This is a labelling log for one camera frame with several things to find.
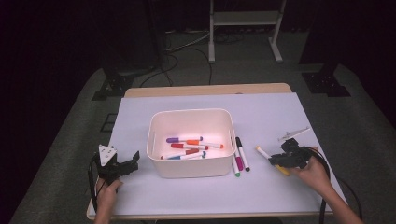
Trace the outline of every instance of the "gray carpet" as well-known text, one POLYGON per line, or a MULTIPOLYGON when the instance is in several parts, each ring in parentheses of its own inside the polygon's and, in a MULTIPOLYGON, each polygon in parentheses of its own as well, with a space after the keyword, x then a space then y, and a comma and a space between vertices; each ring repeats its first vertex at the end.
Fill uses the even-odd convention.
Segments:
MULTIPOLYGON (((301 76, 316 72, 320 64, 299 65, 307 33, 281 33, 278 46, 284 58, 275 63, 266 37, 245 35, 231 45, 216 45, 212 64, 212 84, 286 82, 298 93, 312 128, 334 172, 344 178, 361 200, 366 223, 396 223, 396 132, 365 92, 355 74, 339 65, 335 76, 351 97, 330 98, 312 94, 301 76)), ((172 34, 168 44, 176 47, 196 35, 172 34)), ((207 45, 193 46, 207 55, 207 45)), ((176 68, 168 72, 174 86, 207 85, 209 66, 196 50, 182 50, 176 68)), ((164 63, 166 69, 174 59, 164 63)), ((138 87, 149 75, 138 77, 138 87)), ((105 75, 92 74, 71 109, 62 129, 38 171, 11 223, 91 223, 86 218, 87 168, 99 144, 107 144, 111 133, 100 129, 109 113, 117 113, 120 97, 92 101, 105 75)), ((164 75, 154 77, 144 87, 168 86, 164 75)), ((357 205, 343 188, 351 207, 357 205)), ((282 217, 286 223, 318 223, 318 217, 282 217)), ((114 223, 142 223, 115 221, 114 223)), ((332 216, 325 223, 335 223, 332 216)))

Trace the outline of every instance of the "red marker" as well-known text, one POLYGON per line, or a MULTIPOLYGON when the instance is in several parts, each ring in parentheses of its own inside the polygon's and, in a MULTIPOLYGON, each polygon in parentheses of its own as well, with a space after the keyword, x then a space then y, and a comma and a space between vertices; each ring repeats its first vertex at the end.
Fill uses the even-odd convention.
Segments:
POLYGON ((197 148, 201 150, 208 150, 209 147, 207 146, 196 146, 196 145, 188 145, 188 144, 182 144, 182 143, 172 143, 171 147, 174 148, 197 148))

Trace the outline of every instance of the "white table surface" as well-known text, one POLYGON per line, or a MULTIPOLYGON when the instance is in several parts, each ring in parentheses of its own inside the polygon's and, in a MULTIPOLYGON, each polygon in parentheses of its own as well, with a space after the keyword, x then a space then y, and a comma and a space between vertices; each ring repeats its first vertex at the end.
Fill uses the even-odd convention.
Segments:
MULTIPOLYGON (((283 152, 278 138, 310 127, 295 137, 299 146, 318 147, 314 130, 296 93, 226 94, 123 98, 110 146, 118 162, 140 151, 139 170, 123 176, 114 216, 119 218, 256 217, 318 213, 321 198, 298 177, 282 175, 255 150, 283 152), (161 111, 223 108, 230 112, 236 136, 241 138, 250 172, 224 176, 161 178, 147 156, 152 116, 161 111)), ((332 185, 345 199, 331 170, 332 185)), ((94 216, 90 205, 88 217, 94 216)))

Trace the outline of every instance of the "marker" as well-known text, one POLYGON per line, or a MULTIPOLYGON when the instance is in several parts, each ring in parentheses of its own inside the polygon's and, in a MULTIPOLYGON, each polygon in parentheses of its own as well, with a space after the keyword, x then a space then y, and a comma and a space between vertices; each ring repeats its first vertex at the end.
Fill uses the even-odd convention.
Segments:
POLYGON ((202 141, 204 138, 202 136, 199 137, 173 137, 173 138, 166 138, 167 143, 178 143, 178 142, 185 142, 187 140, 198 140, 202 141))
MULTIPOLYGON (((270 156, 264 151, 262 150, 259 146, 256 146, 256 149, 265 157, 265 159, 269 159, 270 156)), ((278 169, 280 172, 282 172, 282 174, 289 176, 290 172, 288 169, 281 167, 279 165, 275 165, 276 169, 278 169)))
POLYGON ((198 141, 198 140, 187 140, 186 143, 189 145, 200 145, 200 146, 207 146, 207 147, 224 148, 223 144, 207 143, 207 142, 198 141))
POLYGON ((233 154, 233 172, 235 173, 236 177, 241 175, 238 170, 238 165, 236 164, 235 154, 233 154))
POLYGON ((244 149, 242 147, 241 139, 239 139, 239 137, 235 137, 235 140, 236 140, 236 146, 238 147, 239 153, 241 154, 242 161, 244 162, 245 170, 249 172, 250 167, 248 166, 247 156, 245 155, 244 149))
POLYGON ((192 153, 190 155, 171 157, 171 158, 168 158, 168 160, 181 160, 182 161, 182 160, 188 160, 188 159, 197 158, 197 157, 204 158, 205 156, 206 156, 205 151, 199 151, 197 153, 192 153))
POLYGON ((239 155, 239 150, 238 148, 235 151, 235 160, 236 160, 236 165, 238 166, 239 171, 244 170, 244 164, 242 163, 241 155, 239 155))
POLYGON ((176 157, 176 156, 185 156, 185 155, 190 155, 192 153, 197 153, 199 152, 198 148, 195 149, 190 149, 190 150, 185 150, 184 152, 179 152, 179 153, 174 153, 172 155, 167 155, 167 156, 161 156, 161 160, 168 160, 171 157, 176 157))
POLYGON ((172 143, 171 147, 174 148, 198 148, 201 150, 208 150, 208 146, 196 146, 196 145, 188 145, 188 144, 182 144, 182 143, 172 143))

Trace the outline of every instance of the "black cable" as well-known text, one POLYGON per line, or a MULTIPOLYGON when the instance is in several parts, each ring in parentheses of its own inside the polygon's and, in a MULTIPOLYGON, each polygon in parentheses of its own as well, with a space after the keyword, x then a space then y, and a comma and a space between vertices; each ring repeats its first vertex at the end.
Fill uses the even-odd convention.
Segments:
POLYGON ((95 153, 93 155, 93 157, 91 158, 90 165, 88 166, 88 180, 90 182, 91 199, 92 199, 93 209, 95 210, 95 212, 96 212, 98 204, 97 204, 97 201, 96 201, 97 198, 96 198, 96 194, 95 194, 95 186, 93 184, 92 165, 93 165, 93 162, 96 160, 97 157, 98 157, 98 155, 95 153))
POLYGON ((161 66, 161 71, 163 72, 163 74, 165 75, 166 79, 168 79, 169 82, 169 86, 173 86, 173 81, 172 79, 169 77, 168 72, 163 70, 163 67, 161 66))
MULTIPOLYGON (((212 84, 212 74, 213 74, 212 64, 210 64, 209 59, 207 58, 206 54, 204 54, 204 52, 199 49, 194 49, 194 48, 188 48, 188 49, 196 50, 196 51, 200 52, 201 54, 203 54, 204 57, 206 58, 207 64, 209 65, 209 85, 211 85, 212 84)), ((171 51, 170 53, 175 53, 175 52, 178 52, 181 50, 188 50, 188 49, 176 49, 176 50, 171 51)))
POLYGON ((106 181, 103 181, 102 186, 99 188, 99 190, 96 192, 96 197, 99 195, 99 192, 102 190, 103 186, 105 185, 106 181))
POLYGON ((355 191, 352 189, 352 187, 350 187, 344 179, 342 179, 341 177, 339 177, 337 175, 335 176, 335 178, 337 178, 338 181, 342 182, 349 189, 349 191, 352 193, 353 197, 355 198, 356 204, 358 206, 359 218, 361 220, 363 220, 363 212, 361 210, 361 201, 359 200, 358 195, 355 193, 355 191))
MULTIPOLYGON (((324 160, 323 155, 320 154, 320 152, 313 149, 312 147, 306 147, 306 148, 309 150, 311 156, 315 157, 323 165, 326 175, 327 175, 327 177, 329 177, 329 180, 330 180, 329 164, 324 160)), ((325 210, 326 210, 326 201, 324 199, 322 199, 321 204, 320 204, 319 224, 324 223, 325 210)))
POLYGON ((218 34, 215 35, 214 42, 219 45, 231 45, 245 39, 243 34, 239 34, 239 35, 240 37, 238 38, 237 35, 230 35, 227 32, 225 34, 218 34))
POLYGON ((176 60, 175 64, 174 64, 172 67, 170 67, 170 68, 168 68, 168 69, 166 69, 166 70, 162 70, 160 73, 156 73, 156 74, 153 74, 153 75, 147 77, 147 78, 140 84, 139 88, 142 88, 143 85, 144 85, 147 81, 149 81, 150 79, 152 79, 153 77, 156 77, 156 76, 158 76, 158 75, 160 75, 160 74, 164 74, 164 73, 166 73, 166 72, 169 72, 169 71, 171 71, 172 69, 174 69, 174 68, 177 66, 177 64, 178 64, 178 59, 177 59, 177 57, 175 57, 175 56, 173 56, 173 55, 166 55, 166 56, 169 56, 169 57, 174 58, 174 59, 176 60))
POLYGON ((176 48, 172 48, 172 49, 168 48, 165 51, 172 52, 172 51, 175 51, 175 50, 184 49, 184 48, 186 48, 188 46, 191 46, 191 45, 196 45, 197 43, 203 41, 204 39, 207 39, 209 37, 209 35, 210 35, 210 33, 206 32, 206 34, 204 36, 201 36, 198 39, 195 39, 195 40, 191 41, 188 44, 185 44, 185 45, 182 45, 182 46, 179 46, 179 47, 176 47, 176 48))

